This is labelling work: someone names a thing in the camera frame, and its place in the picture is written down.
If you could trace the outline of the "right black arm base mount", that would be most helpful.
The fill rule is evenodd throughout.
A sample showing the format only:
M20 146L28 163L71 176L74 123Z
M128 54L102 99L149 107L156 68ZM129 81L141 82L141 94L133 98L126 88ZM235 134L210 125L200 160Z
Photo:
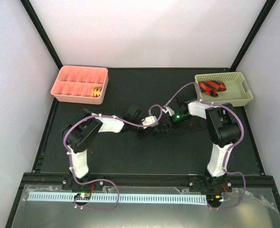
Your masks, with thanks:
M190 191L200 193L222 193L232 192L232 188L228 186L227 176L220 178L208 178L207 176L195 176L189 178Z

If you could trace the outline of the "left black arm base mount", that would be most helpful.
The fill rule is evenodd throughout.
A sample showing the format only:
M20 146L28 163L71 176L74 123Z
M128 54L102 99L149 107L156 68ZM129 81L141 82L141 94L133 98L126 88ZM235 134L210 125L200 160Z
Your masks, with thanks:
M91 190L102 190L104 180L98 180L91 184L84 184L95 179L95 176L85 175L83 178L77 180L83 184L78 184L72 174L65 175L62 182L62 190L70 190L72 192L89 192Z

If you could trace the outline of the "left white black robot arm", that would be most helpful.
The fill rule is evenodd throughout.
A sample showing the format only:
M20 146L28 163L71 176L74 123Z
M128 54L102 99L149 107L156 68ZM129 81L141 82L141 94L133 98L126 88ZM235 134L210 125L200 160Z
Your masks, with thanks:
M87 149L99 133L140 132L158 125L163 109L153 105L149 115L139 122L117 115L104 115L82 110L82 119L68 125L62 133L63 144L69 156L70 171L74 175L73 184L80 190L89 186L90 178L87 164Z

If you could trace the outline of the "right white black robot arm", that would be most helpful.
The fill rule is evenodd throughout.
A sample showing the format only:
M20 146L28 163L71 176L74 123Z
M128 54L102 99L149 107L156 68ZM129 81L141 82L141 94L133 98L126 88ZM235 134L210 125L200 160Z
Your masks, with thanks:
M169 114L173 124L193 116L206 120L212 153L203 176L203 184L208 191L216 191L226 181L227 164L233 148L243 140L244 127L241 120L230 103L216 104L201 99L185 101L178 114L168 105L166 103L163 106L163 112Z

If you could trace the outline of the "black necktie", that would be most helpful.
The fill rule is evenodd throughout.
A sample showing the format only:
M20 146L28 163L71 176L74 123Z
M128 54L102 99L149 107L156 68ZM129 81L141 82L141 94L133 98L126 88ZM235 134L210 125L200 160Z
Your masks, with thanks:
M162 124L153 127L150 131L152 136L189 133L195 131L201 131L207 129L207 123L205 121L188 120L179 125Z

